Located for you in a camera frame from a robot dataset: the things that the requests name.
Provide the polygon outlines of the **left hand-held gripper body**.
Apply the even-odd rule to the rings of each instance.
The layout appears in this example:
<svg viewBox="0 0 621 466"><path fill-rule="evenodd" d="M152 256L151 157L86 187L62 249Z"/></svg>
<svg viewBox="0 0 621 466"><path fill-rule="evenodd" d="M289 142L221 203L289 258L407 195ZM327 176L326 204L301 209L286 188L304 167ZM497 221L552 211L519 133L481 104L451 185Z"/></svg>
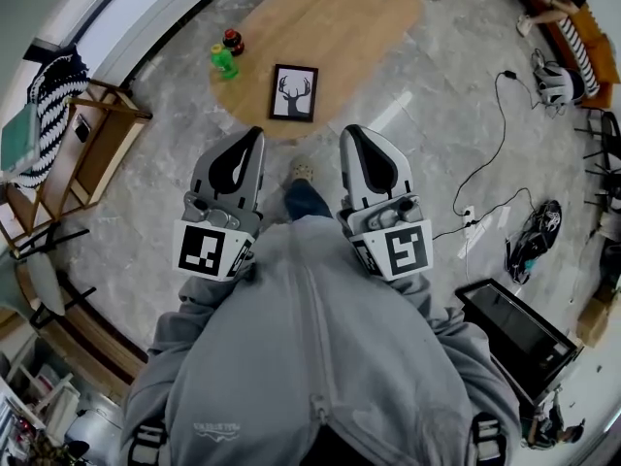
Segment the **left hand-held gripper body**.
<svg viewBox="0 0 621 466"><path fill-rule="evenodd" d="M188 191L174 222L172 266L198 278L232 281L250 260L262 215Z"/></svg>

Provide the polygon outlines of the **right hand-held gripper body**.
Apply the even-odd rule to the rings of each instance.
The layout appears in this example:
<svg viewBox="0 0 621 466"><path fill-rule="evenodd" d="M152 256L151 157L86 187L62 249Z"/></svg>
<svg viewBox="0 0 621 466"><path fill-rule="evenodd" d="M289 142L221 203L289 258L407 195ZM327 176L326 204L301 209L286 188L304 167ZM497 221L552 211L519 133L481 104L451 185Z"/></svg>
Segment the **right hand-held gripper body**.
<svg viewBox="0 0 621 466"><path fill-rule="evenodd" d="M337 213L343 233L367 272L386 282L433 267L432 223L414 193Z"/></svg>

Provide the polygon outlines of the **deer picture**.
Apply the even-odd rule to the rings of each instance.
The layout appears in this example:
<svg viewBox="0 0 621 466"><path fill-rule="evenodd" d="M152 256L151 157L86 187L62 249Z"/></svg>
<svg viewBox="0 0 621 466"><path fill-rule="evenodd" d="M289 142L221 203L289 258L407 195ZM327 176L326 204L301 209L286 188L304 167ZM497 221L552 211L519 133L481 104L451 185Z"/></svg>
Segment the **deer picture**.
<svg viewBox="0 0 621 466"><path fill-rule="evenodd" d="M318 74L317 68L276 64L269 119L312 123Z"/></svg>

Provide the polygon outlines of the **person's right forearm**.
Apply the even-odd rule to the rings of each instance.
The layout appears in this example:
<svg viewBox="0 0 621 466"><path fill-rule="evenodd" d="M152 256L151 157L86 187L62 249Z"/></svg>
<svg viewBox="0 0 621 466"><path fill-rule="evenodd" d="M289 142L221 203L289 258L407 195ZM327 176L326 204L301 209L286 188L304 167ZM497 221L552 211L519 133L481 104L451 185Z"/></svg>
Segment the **person's right forearm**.
<svg viewBox="0 0 621 466"><path fill-rule="evenodd" d="M461 309L438 303L424 275L414 274L388 284L418 310L446 350L456 350L476 360L491 361L489 340L484 331L467 322Z"/></svg>

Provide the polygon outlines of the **person's left forearm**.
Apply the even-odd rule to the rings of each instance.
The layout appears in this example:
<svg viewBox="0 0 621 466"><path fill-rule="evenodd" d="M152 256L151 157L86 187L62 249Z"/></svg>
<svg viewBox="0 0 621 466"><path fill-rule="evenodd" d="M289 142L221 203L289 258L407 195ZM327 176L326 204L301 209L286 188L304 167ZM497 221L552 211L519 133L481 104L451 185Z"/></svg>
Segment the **person's left forearm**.
<svg viewBox="0 0 621 466"><path fill-rule="evenodd" d="M148 350L149 361L173 352L190 352L200 341L217 309L242 282L253 282L256 268L244 269L239 279L219 283L190 278L179 292L180 306L175 312L164 313L156 324L155 335Z"/></svg>

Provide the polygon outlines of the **wooden coffee table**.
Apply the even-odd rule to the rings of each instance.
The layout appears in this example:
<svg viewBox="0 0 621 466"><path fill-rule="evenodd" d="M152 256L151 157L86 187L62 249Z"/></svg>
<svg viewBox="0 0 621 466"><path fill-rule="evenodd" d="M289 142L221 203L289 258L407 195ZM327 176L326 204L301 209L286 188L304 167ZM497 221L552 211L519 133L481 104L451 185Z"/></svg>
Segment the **wooden coffee table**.
<svg viewBox="0 0 621 466"><path fill-rule="evenodd" d="M422 0L264 0L237 27L245 43L238 75L212 71L212 94L269 138L309 136L339 113L422 10ZM319 70L312 123L269 119L276 64Z"/></svg>

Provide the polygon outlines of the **person's beige shoe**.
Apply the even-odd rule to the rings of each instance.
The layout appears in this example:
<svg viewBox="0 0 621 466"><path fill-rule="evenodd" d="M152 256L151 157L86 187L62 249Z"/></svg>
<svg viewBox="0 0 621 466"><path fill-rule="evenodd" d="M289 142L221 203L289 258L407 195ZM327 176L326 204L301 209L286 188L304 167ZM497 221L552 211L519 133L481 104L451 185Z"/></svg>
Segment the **person's beige shoe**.
<svg viewBox="0 0 621 466"><path fill-rule="evenodd" d="M313 164L307 156L298 155L291 160L289 176L292 182L302 180L311 183L313 181L313 174Z"/></svg>

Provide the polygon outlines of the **person's blue trouser leg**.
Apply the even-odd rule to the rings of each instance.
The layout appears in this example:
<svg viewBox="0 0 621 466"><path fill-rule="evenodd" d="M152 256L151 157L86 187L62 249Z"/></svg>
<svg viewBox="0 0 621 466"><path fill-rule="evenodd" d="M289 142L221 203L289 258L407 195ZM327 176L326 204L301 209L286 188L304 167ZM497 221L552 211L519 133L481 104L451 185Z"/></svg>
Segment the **person's blue trouser leg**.
<svg viewBox="0 0 621 466"><path fill-rule="evenodd" d="M305 216L332 218L329 206L308 180L293 180L285 190L283 201L292 221Z"/></svg>

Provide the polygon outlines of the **wooden shelf rack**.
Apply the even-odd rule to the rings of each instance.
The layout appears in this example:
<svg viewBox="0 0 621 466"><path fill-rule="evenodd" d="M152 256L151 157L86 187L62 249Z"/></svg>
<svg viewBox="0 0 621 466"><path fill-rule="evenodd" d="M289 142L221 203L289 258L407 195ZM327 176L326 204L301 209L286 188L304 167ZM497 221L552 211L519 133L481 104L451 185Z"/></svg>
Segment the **wooden shelf rack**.
<svg viewBox="0 0 621 466"><path fill-rule="evenodd" d="M126 88L92 80L69 101L69 124L45 181L36 188L10 185L0 206L0 245L16 251L62 218L94 207L123 158L152 119ZM82 114L91 131L83 144L72 129Z"/></svg>

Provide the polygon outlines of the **green soda bottle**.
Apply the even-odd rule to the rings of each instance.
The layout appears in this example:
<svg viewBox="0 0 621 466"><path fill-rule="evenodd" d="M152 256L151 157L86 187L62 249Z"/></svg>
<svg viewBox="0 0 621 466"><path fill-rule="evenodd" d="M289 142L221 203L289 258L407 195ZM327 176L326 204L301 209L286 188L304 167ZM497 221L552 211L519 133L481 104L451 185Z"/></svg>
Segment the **green soda bottle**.
<svg viewBox="0 0 621 466"><path fill-rule="evenodd" d="M212 66L224 79L235 78L239 73L239 68L235 62L232 52L221 44L212 45L211 61Z"/></svg>

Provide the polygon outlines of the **red label cola bottle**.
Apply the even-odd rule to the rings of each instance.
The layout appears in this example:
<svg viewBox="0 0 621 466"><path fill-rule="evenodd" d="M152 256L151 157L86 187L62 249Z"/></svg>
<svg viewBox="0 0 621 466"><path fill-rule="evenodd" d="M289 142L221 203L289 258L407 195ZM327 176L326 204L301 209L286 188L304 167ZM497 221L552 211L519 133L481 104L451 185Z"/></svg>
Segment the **red label cola bottle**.
<svg viewBox="0 0 621 466"><path fill-rule="evenodd" d="M222 43L233 56L239 56L245 50L245 43L241 33L233 28L224 31Z"/></svg>

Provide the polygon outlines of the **black flat screen monitor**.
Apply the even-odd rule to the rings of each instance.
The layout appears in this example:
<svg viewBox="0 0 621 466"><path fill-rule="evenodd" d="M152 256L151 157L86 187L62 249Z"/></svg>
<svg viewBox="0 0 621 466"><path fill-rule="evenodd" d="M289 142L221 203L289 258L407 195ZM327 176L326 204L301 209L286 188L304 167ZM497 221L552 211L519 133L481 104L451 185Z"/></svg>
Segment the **black flat screen monitor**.
<svg viewBox="0 0 621 466"><path fill-rule="evenodd" d="M553 324L493 279L455 290L465 320L489 339L496 364L520 401L535 407L558 384L581 349Z"/></svg>

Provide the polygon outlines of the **black bag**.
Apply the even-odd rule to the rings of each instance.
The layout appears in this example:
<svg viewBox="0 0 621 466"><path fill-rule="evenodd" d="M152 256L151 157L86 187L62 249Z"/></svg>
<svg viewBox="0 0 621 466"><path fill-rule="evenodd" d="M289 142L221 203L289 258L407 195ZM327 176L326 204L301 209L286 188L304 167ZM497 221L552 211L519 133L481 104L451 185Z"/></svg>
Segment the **black bag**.
<svg viewBox="0 0 621 466"><path fill-rule="evenodd" d="M547 200L531 212L515 238L506 239L505 270L514 283L530 279L536 262L553 247L562 217L560 203Z"/></svg>

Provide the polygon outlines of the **person's grey hoodie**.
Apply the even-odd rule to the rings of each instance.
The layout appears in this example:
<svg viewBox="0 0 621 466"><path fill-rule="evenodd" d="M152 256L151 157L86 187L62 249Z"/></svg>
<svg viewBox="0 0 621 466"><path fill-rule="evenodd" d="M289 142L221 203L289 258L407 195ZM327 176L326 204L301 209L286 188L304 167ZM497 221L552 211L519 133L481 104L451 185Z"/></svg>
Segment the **person's grey hoodie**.
<svg viewBox="0 0 621 466"><path fill-rule="evenodd" d="M190 352L149 361L127 396L119 465L162 421L171 466L474 466L487 413L520 446L497 366L446 350L418 310L372 278L328 217L270 227Z"/></svg>

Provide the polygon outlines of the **grey padded chair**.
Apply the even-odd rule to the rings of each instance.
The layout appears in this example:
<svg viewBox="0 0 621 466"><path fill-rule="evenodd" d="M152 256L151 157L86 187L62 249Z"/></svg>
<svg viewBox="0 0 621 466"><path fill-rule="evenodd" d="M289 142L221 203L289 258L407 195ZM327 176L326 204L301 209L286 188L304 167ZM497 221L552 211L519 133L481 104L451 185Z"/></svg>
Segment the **grey padded chair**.
<svg viewBox="0 0 621 466"><path fill-rule="evenodd" d="M66 313L80 304L84 304L88 297L97 288L92 286L80 292L69 279L68 273L57 269L49 256L51 251L59 245L87 235L90 230L80 229L68 235L55 238L55 232L60 223L51 224L44 231L28 238L13 252L13 258L18 266L24 266L22 280L17 283L27 302L30 302L28 293L34 294L34 300L39 302L36 309L29 316L29 323L34 329L41 329L53 321L64 317Z"/></svg>

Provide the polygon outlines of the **navy white striped blanket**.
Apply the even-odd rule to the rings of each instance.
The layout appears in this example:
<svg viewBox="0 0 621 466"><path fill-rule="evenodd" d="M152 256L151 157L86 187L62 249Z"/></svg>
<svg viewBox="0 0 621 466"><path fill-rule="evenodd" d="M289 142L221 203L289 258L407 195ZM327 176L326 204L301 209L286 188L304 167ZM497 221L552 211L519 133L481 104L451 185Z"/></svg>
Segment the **navy white striped blanket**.
<svg viewBox="0 0 621 466"><path fill-rule="evenodd" d="M16 185L36 188L45 181L69 123L69 101L87 89L88 72L75 45L60 49L41 66L27 90L27 100L36 106L40 124L40 158L13 179Z"/></svg>

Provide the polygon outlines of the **white window ledge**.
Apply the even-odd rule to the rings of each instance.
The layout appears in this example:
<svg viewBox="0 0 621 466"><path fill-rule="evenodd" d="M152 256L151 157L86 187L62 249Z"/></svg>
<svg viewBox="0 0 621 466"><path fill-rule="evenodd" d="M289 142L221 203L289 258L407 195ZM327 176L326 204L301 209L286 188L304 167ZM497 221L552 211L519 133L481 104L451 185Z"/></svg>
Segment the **white window ledge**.
<svg viewBox="0 0 621 466"><path fill-rule="evenodd" d="M91 0L59 38L34 39L23 61L41 64L74 45L90 78L120 85L175 25L207 1Z"/></svg>

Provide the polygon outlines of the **grey backpack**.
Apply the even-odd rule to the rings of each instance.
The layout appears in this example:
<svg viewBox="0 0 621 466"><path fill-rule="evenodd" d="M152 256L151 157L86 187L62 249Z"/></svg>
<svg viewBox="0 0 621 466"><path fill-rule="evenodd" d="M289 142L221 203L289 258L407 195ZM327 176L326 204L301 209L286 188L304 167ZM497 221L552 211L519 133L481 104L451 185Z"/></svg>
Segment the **grey backpack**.
<svg viewBox="0 0 621 466"><path fill-rule="evenodd" d="M540 49L531 55L531 66L539 102L546 108L578 104L586 93L581 75L557 62L547 60Z"/></svg>

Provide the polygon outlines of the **green book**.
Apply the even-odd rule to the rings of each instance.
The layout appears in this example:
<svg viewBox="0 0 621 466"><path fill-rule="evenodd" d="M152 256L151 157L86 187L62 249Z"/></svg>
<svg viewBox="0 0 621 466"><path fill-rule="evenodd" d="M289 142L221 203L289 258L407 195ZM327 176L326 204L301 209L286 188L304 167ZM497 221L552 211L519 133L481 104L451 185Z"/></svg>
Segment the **green book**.
<svg viewBox="0 0 621 466"><path fill-rule="evenodd" d="M0 172L15 176L40 158L40 120L37 106L27 103L0 132Z"/></svg>

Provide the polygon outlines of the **grey harness buckle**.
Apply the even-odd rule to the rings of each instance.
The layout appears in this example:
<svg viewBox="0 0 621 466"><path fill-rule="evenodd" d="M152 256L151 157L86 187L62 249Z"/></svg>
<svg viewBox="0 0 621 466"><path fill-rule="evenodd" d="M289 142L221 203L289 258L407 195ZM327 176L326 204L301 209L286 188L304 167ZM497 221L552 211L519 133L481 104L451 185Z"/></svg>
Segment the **grey harness buckle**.
<svg viewBox="0 0 621 466"><path fill-rule="evenodd" d="M484 412L474 417L472 441L474 466L506 466L507 438L495 417Z"/></svg>
<svg viewBox="0 0 621 466"><path fill-rule="evenodd" d="M127 451L127 466L171 466L169 437L162 421L146 421L137 428Z"/></svg>

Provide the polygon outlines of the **cardboard box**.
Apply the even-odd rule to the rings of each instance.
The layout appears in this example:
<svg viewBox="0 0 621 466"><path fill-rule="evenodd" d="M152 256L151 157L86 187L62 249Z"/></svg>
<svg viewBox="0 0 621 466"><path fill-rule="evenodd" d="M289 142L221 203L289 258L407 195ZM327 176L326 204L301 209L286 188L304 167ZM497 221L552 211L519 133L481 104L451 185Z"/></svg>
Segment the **cardboard box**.
<svg viewBox="0 0 621 466"><path fill-rule="evenodd" d="M576 336L586 347L594 348L604 335L610 315L621 300L621 290L596 292L585 305L576 323Z"/></svg>

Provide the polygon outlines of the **black metal chair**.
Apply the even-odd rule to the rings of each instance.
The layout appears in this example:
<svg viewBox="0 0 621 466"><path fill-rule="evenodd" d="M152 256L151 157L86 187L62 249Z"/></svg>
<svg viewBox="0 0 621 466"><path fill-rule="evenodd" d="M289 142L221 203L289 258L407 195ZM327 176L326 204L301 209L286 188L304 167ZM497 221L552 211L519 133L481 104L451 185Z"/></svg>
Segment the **black metal chair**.
<svg viewBox="0 0 621 466"><path fill-rule="evenodd" d="M598 171L587 169L585 173L599 177L601 184L594 194L594 199L585 200L584 203L598 207L605 212L621 214L621 169L610 170L599 164L596 167Z"/></svg>
<svg viewBox="0 0 621 466"><path fill-rule="evenodd" d="M574 131L585 135L592 149L583 155L585 161L601 174L621 174L621 123L613 112L587 109L585 126Z"/></svg>

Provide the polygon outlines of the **striped sofa cushion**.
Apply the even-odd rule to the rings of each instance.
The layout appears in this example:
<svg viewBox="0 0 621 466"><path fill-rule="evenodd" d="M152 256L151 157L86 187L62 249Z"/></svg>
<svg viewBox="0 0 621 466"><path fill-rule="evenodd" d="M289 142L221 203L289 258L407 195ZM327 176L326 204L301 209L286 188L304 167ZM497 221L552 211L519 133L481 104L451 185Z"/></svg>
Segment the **striped sofa cushion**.
<svg viewBox="0 0 621 466"><path fill-rule="evenodd" d="M559 33L557 38L559 50L567 61L573 63L585 84L588 98L595 97L600 91L600 84L588 56L586 45L579 36L578 30L569 17L556 23Z"/></svg>

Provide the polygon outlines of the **orange sofa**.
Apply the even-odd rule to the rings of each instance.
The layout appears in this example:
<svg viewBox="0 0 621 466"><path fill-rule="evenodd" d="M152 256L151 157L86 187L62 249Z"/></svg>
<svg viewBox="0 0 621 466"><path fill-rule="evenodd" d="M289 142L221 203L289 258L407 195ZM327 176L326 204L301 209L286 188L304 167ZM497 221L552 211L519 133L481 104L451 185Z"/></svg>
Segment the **orange sofa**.
<svg viewBox="0 0 621 466"><path fill-rule="evenodd" d="M545 10L545 7L538 1L523 0L523 2L526 5L525 15L535 16ZM595 97L588 98L585 94L581 104L585 108L610 111L613 105L614 89L617 86L621 87L621 75L617 71L614 45L597 24L588 6L587 0L579 12L573 16L569 16L569 18L577 28L579 36L586 45L596 79L601 86L599 93ZM546 39L553 43L555 55L559 63L577 70L575 65L567 61L559 50L557 42L559 33L556 29L557 22L535 25L531 31L536 28L541 30Z"/></svg>

